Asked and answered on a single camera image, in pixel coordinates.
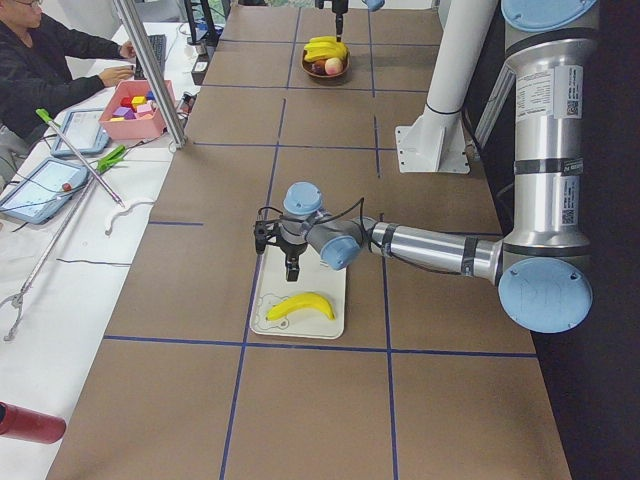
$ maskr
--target red cylinder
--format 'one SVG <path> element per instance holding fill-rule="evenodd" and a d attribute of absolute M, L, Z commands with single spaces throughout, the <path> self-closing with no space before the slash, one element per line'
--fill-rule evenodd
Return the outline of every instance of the red cylinder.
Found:
<path fill-rule="evenodd" d="M 54 443 L 67 429 L 64 418 L 0 402 L 0 435 L 38 443 Z"/>

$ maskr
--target person's hand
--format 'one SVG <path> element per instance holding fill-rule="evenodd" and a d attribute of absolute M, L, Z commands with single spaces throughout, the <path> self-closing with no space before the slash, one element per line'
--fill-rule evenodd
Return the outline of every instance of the person's hand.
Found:
<path fill-rule="evenodd" d="M 134 58 L 136 56 L 136 49 L 133 48 L 131 40 L 127 40 L 120 47 L 120 56 L 122 58 Z"/>
<path fill-rule="evenodd" d="M 98 76 L 105 87 L 115 87 L 122 80 L 133 75 L 133 68 L 130 66 L 106 68 Z"/>

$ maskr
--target keyboard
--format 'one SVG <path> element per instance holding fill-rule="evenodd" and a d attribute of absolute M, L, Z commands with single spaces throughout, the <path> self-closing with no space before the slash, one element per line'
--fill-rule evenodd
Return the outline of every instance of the keyboard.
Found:
<path fill-rule="evenodd" d="M 151 50 L 158 60 L 160 65 L 160 73 L 164 74 L 164 62 L 167 54 L 167 36 L 166 35 L 148 35 L 149 43 L 151 44 Z M 133 74 L 135 80 L 145 80 L 144 72 L 142 71 L 142 65 L 136 60 L 136 69 Z"/>

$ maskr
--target light blue cap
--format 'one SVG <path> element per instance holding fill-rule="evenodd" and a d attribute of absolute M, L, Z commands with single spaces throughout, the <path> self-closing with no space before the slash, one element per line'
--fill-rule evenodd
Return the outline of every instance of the light blue cap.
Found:
<path fill-rule="evenodd" d="M 334 270 L 340 270 L 353 262 L 359 253 L 358 242 L 349 235 L 342 235 L 324 244 L 320 250 L 320 258 Z"/>
<path fill-rule="evenodd" d="M 502 15 L 513 28 L 547 32 L 587 13 L 597 0 L 502 0 Z"/>
<path fill-rule="evenodd" d="M 367 8 L 372 12 L 380 10 L 384 5 L 384 0 L 362 0 L 362 3 L 367 5 Z"/>
<path fill-rule="evenodd" d="M 593 294 L 584 274 L 557 258 L 527 258 L 500 279 L 500 302 L 519 325 L 558 333 L 578 325 L 589 313 Z"/>
<path fill-rule="evenodd" d="M 311 215 L 322 206 L 322 192 L 313 183 L 296 182 L 287 190 L 283 203 L 292 215 Z"/>

